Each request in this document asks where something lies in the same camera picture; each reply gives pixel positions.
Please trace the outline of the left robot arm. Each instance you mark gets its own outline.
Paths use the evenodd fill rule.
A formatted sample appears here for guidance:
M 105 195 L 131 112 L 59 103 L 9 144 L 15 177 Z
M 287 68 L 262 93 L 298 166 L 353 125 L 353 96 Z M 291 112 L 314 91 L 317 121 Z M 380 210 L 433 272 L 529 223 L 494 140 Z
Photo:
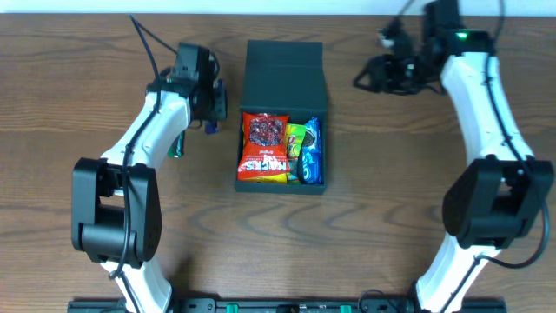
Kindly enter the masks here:
M 125 134 L 72 172 L 71 242 L 100 264 L 123 297 L 74 300 L 70 312 L 167 312 L 173 290 L 156 258 L 162 209 L 156 174 L 168 153 L 180 156 L 197 121 L 208 133 L 227 116 L 220 64 L 209 49 L 180 43 L 175 64 L 157 70 L 144 105 Z

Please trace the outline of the red Hacks candy bag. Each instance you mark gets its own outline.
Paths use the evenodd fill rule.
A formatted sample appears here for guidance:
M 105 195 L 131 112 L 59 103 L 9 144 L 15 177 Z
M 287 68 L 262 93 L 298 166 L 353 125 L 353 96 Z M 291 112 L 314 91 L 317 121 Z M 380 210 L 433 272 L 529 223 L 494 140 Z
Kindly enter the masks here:
M 242 120 L 243 150 L 237 179 L 287 174 L 288 116 L 243 112 Z

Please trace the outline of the dark blue snack bar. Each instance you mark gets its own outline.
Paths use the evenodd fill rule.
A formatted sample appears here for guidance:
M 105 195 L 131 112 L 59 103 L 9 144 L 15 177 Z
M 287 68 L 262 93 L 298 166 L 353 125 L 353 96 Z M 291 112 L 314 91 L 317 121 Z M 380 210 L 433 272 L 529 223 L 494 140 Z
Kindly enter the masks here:
M 218 133 L 218 123 L 227 118 L 227 96 L 221 79 L 218 79 L 215 83 L 213 97 L 214 101 L 209 109 L 209 118 L 205 124 L 205 133 L 207 135 Z

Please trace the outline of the blue Oreo cookie pack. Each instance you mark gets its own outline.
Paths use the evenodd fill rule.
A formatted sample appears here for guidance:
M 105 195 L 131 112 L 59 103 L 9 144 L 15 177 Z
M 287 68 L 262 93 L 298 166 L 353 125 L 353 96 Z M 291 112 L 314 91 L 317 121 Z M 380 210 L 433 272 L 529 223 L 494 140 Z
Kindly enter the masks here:
M 302 181 L 305 184 L 322 184 L 321 125 L 317 117 L 305 124 L 301 146 Z

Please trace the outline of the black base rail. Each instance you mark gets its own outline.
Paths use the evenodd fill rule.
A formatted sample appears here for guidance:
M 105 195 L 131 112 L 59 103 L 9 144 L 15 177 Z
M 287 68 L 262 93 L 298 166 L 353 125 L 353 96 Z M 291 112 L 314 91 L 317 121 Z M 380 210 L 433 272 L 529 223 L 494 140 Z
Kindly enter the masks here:
M 131 312 L 123 300 L 118 301 L 70 301 L 67 312 Z M 212 298 L 183 298 L 170 302 L 166 312 L 174 313 L 395 313 L 428 312 L 418 309 L 415 302 L 405 297 L 370 297 L 360 302 L 336 301 L 224 301 Z M 502 300 L 466 300 L 462 313 L 506 313 Z

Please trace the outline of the dark green open box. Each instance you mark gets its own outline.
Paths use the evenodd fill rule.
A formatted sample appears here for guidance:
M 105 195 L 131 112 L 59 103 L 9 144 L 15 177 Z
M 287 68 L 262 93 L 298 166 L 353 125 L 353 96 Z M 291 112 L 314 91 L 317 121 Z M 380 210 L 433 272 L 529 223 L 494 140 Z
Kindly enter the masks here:
M 320 184 L 276 184 L 234 181 L 237 192 L 322 195 L 327 188 L 328 90 L 323 69 L 323 43 L 250 40 L 239 112 L 287 115 L 304 124 L 316 117 L 321 134 Z

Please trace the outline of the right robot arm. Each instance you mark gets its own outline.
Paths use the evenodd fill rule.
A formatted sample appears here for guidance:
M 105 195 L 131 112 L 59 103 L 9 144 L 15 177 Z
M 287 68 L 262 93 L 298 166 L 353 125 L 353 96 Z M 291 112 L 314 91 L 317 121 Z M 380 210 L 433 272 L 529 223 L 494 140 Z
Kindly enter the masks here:
M 401 312 L 496 312 L 501 301 L 466 299 L 481 270 L 500 263 L 500 252 L 542 222 L 539 245 L 520 267 L 535 263 L 550 235 L 547 195 L 553 165 L 539 160 L 514 121 L 500 79 L 498 32 L 467 28 L 457 0 L 436 0 L 423 10 L 419 50 L 400 17 L 379 31 L 385 55 L 371 58 L 356 88 L 396 96 L 423 90 L 447 94 L 463 136 L 467 167 L 444 196 L 445 235 L 427 272 L 413 285 Z

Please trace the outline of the yellow candy bag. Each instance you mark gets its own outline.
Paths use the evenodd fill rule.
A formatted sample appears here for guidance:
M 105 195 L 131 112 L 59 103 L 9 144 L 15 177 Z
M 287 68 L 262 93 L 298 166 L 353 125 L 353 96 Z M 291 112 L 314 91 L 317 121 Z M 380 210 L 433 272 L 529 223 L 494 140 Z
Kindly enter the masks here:
M 253 177 L 244 177 L 242 179 L 243 182 L 250 182 L 250 183 L 275 183 L 275 184 L 286 184 L 288 181 L 287 174 L 278 174 L 272 176 L 253 176 Z

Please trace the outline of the green red snack bar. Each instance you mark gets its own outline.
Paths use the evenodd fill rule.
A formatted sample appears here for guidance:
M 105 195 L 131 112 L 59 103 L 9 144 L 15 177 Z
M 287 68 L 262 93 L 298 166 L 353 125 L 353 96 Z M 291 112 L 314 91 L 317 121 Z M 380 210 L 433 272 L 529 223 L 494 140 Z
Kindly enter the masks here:
M 168 156 L 172 158 L 181 158 L 183 156 L 185 132 L 182 131 L 170 145 Z

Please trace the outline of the green Haribo gummy bag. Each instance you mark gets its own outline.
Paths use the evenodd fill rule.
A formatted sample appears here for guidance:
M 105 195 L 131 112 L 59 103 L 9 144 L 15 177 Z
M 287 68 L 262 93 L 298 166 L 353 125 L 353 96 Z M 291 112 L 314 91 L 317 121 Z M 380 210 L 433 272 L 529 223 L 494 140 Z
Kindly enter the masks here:
M 287 173 L 287 184 L 301 183 L 298 177 L 298 161 L 305 135 L 306 127 L 304 125 L 294 123 L 287 124 L 287 158 L 290 168 Z

